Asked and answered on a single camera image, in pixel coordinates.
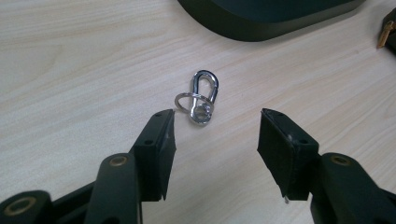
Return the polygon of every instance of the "metal pin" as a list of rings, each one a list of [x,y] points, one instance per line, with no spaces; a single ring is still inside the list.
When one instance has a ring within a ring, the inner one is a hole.
[[[384,48],[390,32],[394,29],[396,29],[396,23],[394,21],[388,21],[387,24],[385,24],[376,46],[378,49]]]

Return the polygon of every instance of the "metal ring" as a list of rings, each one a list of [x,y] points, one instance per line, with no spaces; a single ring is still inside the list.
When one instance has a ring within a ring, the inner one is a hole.
[[[37,199],[31,196],[18,199],[6,207],[4,214],[8,217],[14,217],[16,215],[22,214],[33,207],[36,201]]]
[[[186,109],[184,106],[182,106],[179,102],[179,100],[181,98],[185,98],[185,97],[191,97],[191,98],[195,98],[198,100],[202,100],[205,103],[207,103],[210,106],[210,114],[213,113],[213,110],[215,109],[215,105],[206,97],[204,97],[201,94],[197,94],[197,93],[193,93],[193,92],[183,92],[179,95],[176,96],[175,98],[175,105],[177,106],[177,108],[181,109],[184,113],[190,113],[190,110]]]

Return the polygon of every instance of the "key ring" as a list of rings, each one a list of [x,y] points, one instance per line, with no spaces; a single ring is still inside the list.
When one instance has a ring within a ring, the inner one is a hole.
[[[200,78],[208,80],[212,85],[212,91],[210,92],[209,98],[204,97],[203,95],[198,93]],[[209,71],[201,70],[192,77],[192,92],[183,92],[177,95],[175,98],[175,105],[182,112],[189,114],[191,121],[199,125],[206,125],[212,118],[212,113],[215,109],[214,103],[218,94],[218,89],[219,81],[216,76]],[[185,97],[190,97],[192,99],[190,110],[182,106],[179,102],[181,98]],[[198,105],[198,100],[203,101],[203,103]]]

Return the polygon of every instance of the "screw hole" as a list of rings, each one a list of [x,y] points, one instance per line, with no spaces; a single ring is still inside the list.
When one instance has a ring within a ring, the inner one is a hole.
[[[341,156],[332,156],[332,162],[338,165],[344,165],[344,166],[350,165],[350,160]]]

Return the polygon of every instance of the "table surface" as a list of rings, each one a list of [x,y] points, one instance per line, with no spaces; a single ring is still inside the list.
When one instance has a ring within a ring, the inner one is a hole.
[[[145,223],[313,223],[310,202],[285,204],[257,152],[262,108],[395,192],[396,57],[375,47],[395,7],[368,0],[247,43],[212,33],[177,1],[2,1],[0,201],[33,189],[55,200],[92,182],[153,114],[176,110],[201,69],[219,79],[213,118],[198,127],[176,110],[167,199],[143,203]]]

